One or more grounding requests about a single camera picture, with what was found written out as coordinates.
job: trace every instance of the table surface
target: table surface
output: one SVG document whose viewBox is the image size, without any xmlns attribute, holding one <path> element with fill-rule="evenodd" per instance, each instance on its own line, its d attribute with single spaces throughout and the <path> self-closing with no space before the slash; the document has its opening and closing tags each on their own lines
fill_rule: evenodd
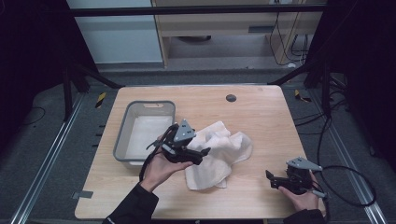
<svg viewBox="0 0 396 224">
<path fill-rule="evenodd" d="M 236 96 L 235 102 L 226 100 L 229 94 Z M 265 177 L 265 170 L 286 176 L 286 161 L 305 157 L 278 86 L 156 86 L 119 90 L 83 189 L 93 195 L 79 198 L 77 218 L 106 217 L 138 183 L 140 167 L 127 169 L 113 156 L 125 108 L 135 100 L 172 101 L 176 122 L 187 119 L 199 131 L 221 120 L 231 134 L 243 132 L 253 142 L 250 158 L 232 166 L 227 189 L 189 190 L 184 171 L 172 175 L 154 190 L 160 201 L 153 218 L 282 218 L 294 212 Z"/>
</svg>

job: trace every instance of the person's arm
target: person's arm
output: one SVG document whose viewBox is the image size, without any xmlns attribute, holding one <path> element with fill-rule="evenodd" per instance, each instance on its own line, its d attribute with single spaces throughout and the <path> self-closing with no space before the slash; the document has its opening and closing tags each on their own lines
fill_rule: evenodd
<svg viewBox="0 0 396 224">
<path fill-rule="evenodd" d="M 161 153 L 148 165 L 142 182 L 136 184 L 119 206 L 103 220 L 103 224 L 148 224 L 159 198 L 152 193 L 173 173 L 192 165 L 191 161 L 172 163 Z"/>
<path fill-rule="evenodd" d="M 318 183 L 315 176 L 311 173 L 314 185 Z M 308 191 L 302 195 L 296 195 L 285 189 L 279 187 L 279 190 L 288 197 L 296 209 L 296 213 L 283 219 L 284 224 L 324 224 L 326 223 L 323 215 L 318 209 L 318 196 Z"/>
</svg>

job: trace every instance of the white cloth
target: white cloth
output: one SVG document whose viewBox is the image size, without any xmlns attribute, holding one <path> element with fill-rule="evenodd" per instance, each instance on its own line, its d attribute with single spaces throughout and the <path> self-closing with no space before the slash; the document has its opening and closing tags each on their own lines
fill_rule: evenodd
<svg viewBox="0 0 396 224">
<path fill-rule="evenodd" d="M 199 165 L 185 170 L 189 189 L 208 189 L 213 186 L 227 188 L 225 178 L 231 166 L 250 157 L 253 149 L 250 138 L 241 132 L 231 135 L 222 121 L 218 121 L 196 133 L 188 149 L 201 151 L 211 147 Z"/>
</svg>

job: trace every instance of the black sleeve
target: black sleeve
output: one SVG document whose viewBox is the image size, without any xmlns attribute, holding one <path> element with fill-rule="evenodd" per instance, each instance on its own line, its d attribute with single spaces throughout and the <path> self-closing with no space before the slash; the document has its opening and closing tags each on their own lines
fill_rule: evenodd
<svg viewBox="0 0 396 224">
<path fill-rule="evenodd" d="M 283 219 L 284 224 L 325 224 L 325 220 L 320 210 L 302 210 Z"/>
<path fill-rule="evenodd" d="M 148 224 L 159 199 L 137 184 L 103 224 Z"/>
</svg>

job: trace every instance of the hand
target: hand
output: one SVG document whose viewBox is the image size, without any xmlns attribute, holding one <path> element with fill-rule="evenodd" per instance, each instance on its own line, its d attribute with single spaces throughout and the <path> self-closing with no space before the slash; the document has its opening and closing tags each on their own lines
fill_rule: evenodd
<svg viewBox="0 0 396 224">
<path fill-rule="evenodd" d="M 177 171 L 184 170 L 187 167 L 192 165 L 192 161 L 180 162 L 180 163 L 172 163 L 162 153 L 162 149 L 160 148 L 152 158 L 152 161 L 149 163 L 146 172 L 145 178 L 140 185 L 143 189 L 148 192 L 154 191 L 161 183 L 165 182 L 172 174 Z"/>
<path fill-rule="evenodd" d="M 318 181 L 312 173 L 311 173 L 311 177 L 312 180 L 314 181 L 314 186 L 318 187 L 317 184 Z M 297 212 L 300 212 L 304 209 L 307 210 L 318 209 L 318 196 L 310 191 L 301 195 L 296 195 L 283 187 L 279 187 L 279 190 L 291 200 Z"/>
</svg>

